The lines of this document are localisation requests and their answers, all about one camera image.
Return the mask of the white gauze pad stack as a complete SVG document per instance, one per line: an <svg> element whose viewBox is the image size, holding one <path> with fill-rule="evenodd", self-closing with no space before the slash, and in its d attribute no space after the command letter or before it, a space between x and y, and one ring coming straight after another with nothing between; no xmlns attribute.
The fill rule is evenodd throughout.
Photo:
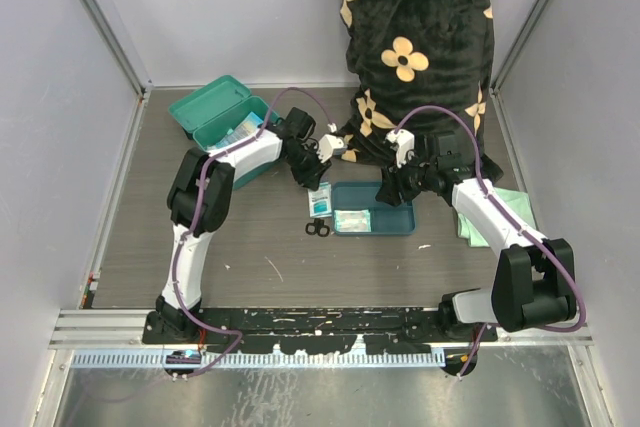
<svg viewBox="0 0 640 427"><path fill-rule="evenodd" d="M339 233L370 233L371 213L369 210L336 210L334 229Z"/></svg>

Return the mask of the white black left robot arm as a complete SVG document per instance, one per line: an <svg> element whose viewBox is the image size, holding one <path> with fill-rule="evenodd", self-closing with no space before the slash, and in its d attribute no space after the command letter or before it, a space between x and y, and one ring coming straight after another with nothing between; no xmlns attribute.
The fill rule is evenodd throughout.
<svg viewBox="0 0 640 427"><path fill-rule="evenodd" d="M225 222L237 180L277 160L285 160L296 183L317 190L331 165L309 143L315 120L294 108L285 118L265 122L244 139L211 152L192 148L185 154L167 198L173 249L166 284L155 312L165 332L178 343L200 331L204 264L214 234Z"/></svg>

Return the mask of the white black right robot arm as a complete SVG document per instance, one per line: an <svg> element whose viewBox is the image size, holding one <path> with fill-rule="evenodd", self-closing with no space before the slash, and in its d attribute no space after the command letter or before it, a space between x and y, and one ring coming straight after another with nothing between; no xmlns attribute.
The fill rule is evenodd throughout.
<svg viewBox="0 0 640 427"><path fill-rule="evenodd" d="M497 257L491 287L443 296L438 326L444 337L462 340L474 324L508 332L548 328L578 313L572 248L527 225L482 178L476 163L464 161L452 134L418 145L413 134L398 129L386 142L395 158L381 171L378 201L397 207L433 192L476 228Z"/></svg>

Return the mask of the large blue cotton pack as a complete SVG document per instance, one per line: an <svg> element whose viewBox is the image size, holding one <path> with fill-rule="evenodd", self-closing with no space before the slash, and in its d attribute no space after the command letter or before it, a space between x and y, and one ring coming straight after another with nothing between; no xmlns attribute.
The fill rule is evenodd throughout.
<svg viewBox="0 0 640 427"><path fill-rule="evenodd" d="M249 113L235 128L229 129L221 140L207 148L207 151L214 151L225 148L231 144L239 142L254 135L263 123L263 119L255 112Z"/></svg>

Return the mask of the teal white sachet packet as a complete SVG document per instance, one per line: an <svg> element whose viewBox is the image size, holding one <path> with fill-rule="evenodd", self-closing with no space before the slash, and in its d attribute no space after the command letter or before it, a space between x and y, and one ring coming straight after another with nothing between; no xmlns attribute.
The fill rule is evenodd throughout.
<svg viewBox="0 0 640 427"><path fill-rule="evenodd" d="M311 218L326 218L332 215L332 186L321 182L317 190L308 190L309 215Z"/></svg>

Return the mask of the dark teal divided tray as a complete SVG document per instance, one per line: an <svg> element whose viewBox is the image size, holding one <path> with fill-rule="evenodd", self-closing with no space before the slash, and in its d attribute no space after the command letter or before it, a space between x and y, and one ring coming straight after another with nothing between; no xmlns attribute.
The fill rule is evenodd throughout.
<svg viewBox="0 0 640 427"><path fill-rule="evenodd" d="M375 181L344 181L332 187L333 227L336 210L369 210L370 233L339 233L341 236L408 236L416 228L413 204L392 207L378 202L375 197L381 183Z"/></svg>

